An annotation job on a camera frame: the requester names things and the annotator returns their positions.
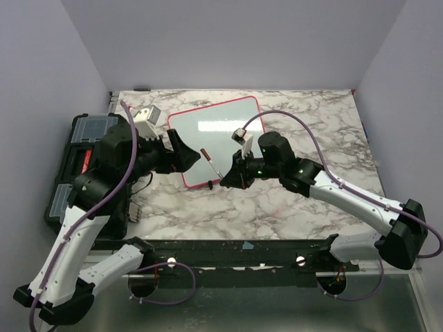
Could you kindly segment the pink framed whiteboard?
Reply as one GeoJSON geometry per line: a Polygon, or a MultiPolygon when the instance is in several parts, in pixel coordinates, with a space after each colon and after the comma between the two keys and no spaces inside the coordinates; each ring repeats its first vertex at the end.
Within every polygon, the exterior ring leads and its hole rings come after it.
{"type": "MultiPolygon", "coordinates": [[[[168,116],[168,127],[176,129],[182,141],[200,152],[204,148],[212,161],[226,175],[233,154],[241,148],[232,138],[234,130],[260,112],[256,97],[248,95],[216,104],[181,111],[168,116]]],[[[182,173],[184,185],[193,189],[220,181],[204,156],[191,169],[182,173]]]]}

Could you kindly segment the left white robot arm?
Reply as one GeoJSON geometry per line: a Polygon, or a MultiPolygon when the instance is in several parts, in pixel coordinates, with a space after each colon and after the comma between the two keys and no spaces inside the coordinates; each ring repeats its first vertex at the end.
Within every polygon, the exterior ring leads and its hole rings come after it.
{"type": "Polygon", "coordinates": [[[63,224],[50,254],[34,280],[16,289],[13,298],[30,308],[30,330],[35,311],[52,329],[78,323],[94,299],[128,273],[175,267],[154,258],[154,247],[134,237],[91,268],[82,266],[100,231],[128,202],[132,183],[151,172],[184,173],[200,158],[174,129],[167,131],[172,148],[162,140],[146,140],[134,125],[112,126],[99,142],[95,166],[73,181],[63,224]]]}

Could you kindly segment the brown marker cap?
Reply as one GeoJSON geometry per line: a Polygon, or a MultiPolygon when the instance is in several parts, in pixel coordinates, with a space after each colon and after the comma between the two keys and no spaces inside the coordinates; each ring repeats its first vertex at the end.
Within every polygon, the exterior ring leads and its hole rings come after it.
{"type": "Polygon", "coordinates": [[[210,160],[210,156],[208,155],[207,151],[204,148],[201,148],[200,152],[204,155],[206,160],[210,160]]]}

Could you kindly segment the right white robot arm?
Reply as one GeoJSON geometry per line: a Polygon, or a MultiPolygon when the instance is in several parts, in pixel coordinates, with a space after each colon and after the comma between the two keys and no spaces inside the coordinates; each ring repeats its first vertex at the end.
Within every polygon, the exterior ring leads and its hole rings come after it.
{"type": "Polygon", "coordinates": [[[318,254],[323,269],[333,271],[343,262],[378,258],[402,270],[413,267],[428,235],[416,221],[424,218],[420,203],[412,199],[400,203],[341,181],[321,164],[295,156],[289,141],[275,131],[259,137],[259,158],[251,151],[253,134],[239,128],[232,138],[241,149],[233,154],[222,187],[245,190],[256,179],[276,178],[286,190],[329,203],[372,228],[362,234],[331,236],[330,246],[318,254]]]}

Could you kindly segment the white marker pen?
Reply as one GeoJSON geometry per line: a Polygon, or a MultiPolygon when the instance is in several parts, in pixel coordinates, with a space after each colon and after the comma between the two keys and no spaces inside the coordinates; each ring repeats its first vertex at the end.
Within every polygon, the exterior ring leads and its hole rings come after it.
{"type": "Polygon", "coordinates": [[[214,162],[212,161],[211,158],[207,158],[208,163],[210,164],[210,166],[212,167],[212,169],[214,170],[214,172],[217,174],[217,176],[219,177],[220,180],[222,180],[224,178],[224,176],[222,175],[222,173],[218,170],[218,168],[216,167],[216,165],[214,164],[214,162]]]}

